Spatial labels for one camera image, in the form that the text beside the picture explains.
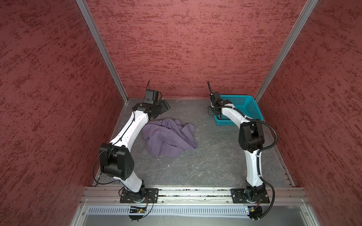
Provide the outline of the purple trousers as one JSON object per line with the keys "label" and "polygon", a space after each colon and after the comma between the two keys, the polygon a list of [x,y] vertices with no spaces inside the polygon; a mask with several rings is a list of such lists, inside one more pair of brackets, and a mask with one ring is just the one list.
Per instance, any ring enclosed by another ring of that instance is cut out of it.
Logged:
{"label": "purple trousers", "polygon": [[193,136],[196,127],[182,124],[177,119],[163,119],[148,122],[142,128],[146,150],[153,156],[176,157],[184,151],[198,149]]}

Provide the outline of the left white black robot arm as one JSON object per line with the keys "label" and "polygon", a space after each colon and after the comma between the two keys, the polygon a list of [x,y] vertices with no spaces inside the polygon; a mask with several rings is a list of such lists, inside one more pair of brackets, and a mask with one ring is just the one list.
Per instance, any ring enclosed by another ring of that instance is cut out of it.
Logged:
{"label": "left white black robot arm", "polygon": [[149,120],[157,118],[169,109],[170,105],[164,99],[154,103],[143,101],[136,104],[119,134],[110,143],[103,143],[100,147],[98,159],[101,173],[119,181],[124,187],[125,194],[135,203],[144,202],[146,188],[143,180],[133,171],[132,146]]}

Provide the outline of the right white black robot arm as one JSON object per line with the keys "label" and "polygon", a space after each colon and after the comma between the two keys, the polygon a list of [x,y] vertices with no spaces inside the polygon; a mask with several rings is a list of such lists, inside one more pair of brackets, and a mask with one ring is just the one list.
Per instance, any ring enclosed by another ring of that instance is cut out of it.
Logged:
{"label": "right white black robot arm", "polygon": [[210,96],[209,115],[225,115],[239,128],[239,145],[245,153],[247,163],[245,199],[256,203],[262,199],[266,189],[262,180],[260,150],[265,143],[263,126],[256,119],[248,117],[229,100]]}

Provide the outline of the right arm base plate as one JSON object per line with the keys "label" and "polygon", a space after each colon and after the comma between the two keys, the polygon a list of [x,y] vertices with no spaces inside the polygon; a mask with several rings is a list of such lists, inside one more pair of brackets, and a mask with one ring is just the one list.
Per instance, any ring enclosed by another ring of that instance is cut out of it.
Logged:
{"label": "right arm base plate", "polygon": [[269,195],[265,188],[233,188],[231,189],[233,203],[242,204],[267,204],[270,203]]}

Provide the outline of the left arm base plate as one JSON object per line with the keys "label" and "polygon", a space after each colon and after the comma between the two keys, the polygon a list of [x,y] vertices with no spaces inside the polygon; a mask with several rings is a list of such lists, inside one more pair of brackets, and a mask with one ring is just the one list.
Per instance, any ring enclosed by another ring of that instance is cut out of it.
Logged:
{"label": "left arm base plate", "polygon": [[139,192],[134,193],[123,189],[120,194],[120,203],[157,203],[159,189],[158,188],[142,188]]}

